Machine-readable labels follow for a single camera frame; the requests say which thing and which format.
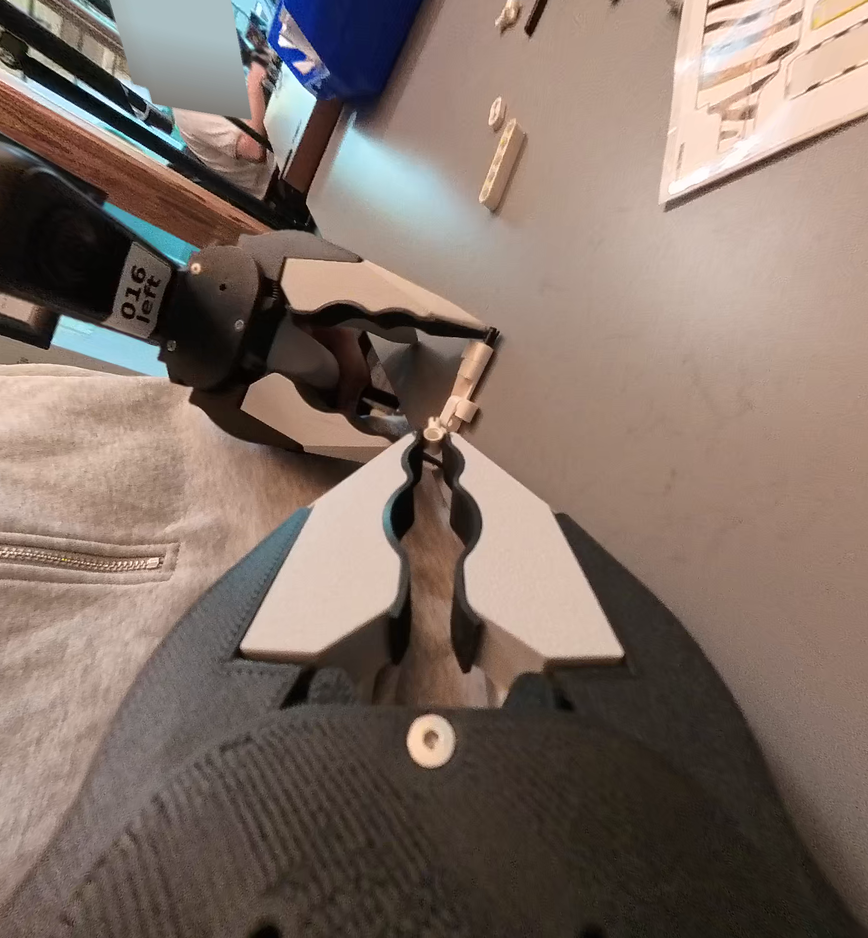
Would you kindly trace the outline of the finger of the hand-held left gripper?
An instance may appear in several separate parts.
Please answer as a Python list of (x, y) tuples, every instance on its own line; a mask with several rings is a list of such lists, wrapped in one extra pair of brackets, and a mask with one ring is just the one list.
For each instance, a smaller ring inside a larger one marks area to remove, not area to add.
[(344, 326), (398, 344), (419, 333), (495, 342), (498, 331), (458, 305), (369, 261), (288, 259), (280, 277), (287, 311), (316, 328)]
[(349, 416), (319, 407), (277, 372), (252, 383), (241, 410), (303, 452), (343, 462), (368, 463), (400, 439), (412, 436), (404, 416)]

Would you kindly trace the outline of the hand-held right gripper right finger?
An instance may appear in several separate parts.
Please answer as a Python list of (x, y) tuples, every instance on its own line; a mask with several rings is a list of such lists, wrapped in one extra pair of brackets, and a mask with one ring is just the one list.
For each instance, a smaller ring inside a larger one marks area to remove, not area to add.
[(496, 694), (524, 674), (614, 666), (625, 651), (543, 499), (451, 433), (441, 444), (456, 561), (450, 637)]

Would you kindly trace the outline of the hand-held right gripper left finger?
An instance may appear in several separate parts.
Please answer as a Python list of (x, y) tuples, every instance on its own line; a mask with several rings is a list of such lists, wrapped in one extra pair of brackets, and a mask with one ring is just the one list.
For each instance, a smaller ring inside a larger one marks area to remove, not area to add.
[(411, 632), (402, 540), (423, 474), (416, 433), (381, 452), (309, 510), (240, 642), (252, 661), (338, 668), (373, 684)]

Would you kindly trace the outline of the white lego connector assembly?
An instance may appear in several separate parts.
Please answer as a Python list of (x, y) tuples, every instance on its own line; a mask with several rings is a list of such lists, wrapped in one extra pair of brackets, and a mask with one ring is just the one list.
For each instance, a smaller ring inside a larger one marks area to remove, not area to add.
[(479, 414), (475, 394), (498, 341), (498, 329), (489, 328), (484, 338), (467, 343), (451, 392), (440, 415), (429, 417), (428, 424), (423, 429), (422, 435), (426, 445), (436, 448), (449, 433), (461, 432), (475, 421)]

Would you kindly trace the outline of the white lego beam with holes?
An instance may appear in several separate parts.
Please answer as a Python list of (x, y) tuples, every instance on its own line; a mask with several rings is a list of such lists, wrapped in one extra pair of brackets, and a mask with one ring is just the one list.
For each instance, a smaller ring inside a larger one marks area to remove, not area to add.
[(499, 210), (525, 142), (526, 133), (521, 123), (515, 118), (509, 119), (500, 132), (496, 150), (478, 196), (479, 204), (490, 213)]

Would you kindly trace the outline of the brown wooden desk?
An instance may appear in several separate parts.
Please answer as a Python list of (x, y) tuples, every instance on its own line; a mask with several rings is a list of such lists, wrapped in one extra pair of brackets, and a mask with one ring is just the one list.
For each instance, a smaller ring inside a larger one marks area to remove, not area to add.
[(0, 133), (99, 189), (112, 205), (198, 247), (268, 230), (136, 147), (0, 68)]

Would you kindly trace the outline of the blue plastic bin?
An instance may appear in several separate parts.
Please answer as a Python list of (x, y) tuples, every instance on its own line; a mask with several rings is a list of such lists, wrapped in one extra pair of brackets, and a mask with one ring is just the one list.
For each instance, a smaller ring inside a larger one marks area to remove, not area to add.
[(316, 100), (347, 104), (384, 91), (421, 1), (282, 1), (267, 40)]

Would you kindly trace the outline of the grey zip sweatshirt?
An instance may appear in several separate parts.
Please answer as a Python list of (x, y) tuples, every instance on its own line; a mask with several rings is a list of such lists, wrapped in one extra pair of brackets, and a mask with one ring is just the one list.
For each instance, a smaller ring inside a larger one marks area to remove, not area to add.
[(355, 466), (239, 441), (166, 379), (0, 365), (0, 906), (183, 613)]

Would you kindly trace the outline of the zebra sticker sheet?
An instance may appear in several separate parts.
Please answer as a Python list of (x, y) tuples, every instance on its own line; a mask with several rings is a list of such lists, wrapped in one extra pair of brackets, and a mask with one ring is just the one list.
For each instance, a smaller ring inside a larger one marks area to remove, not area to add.
[(663, 206), (868, 115), (868, 1), (686, 1)]

